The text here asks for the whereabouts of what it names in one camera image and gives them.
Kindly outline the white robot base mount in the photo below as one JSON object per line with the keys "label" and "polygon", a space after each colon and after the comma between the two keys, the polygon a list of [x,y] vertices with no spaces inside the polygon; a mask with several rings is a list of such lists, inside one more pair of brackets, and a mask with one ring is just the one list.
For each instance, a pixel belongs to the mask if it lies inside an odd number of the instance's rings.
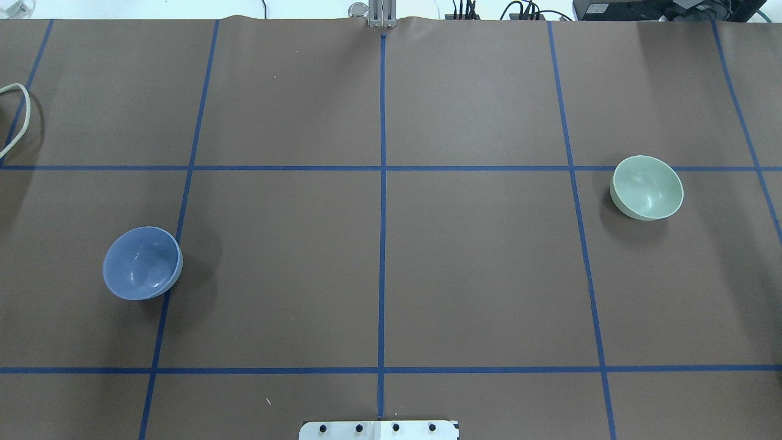
{"label": "white robot base mount", "polygon": [[302,424],[299,439],[459,439],[457,421],[349,420]]}

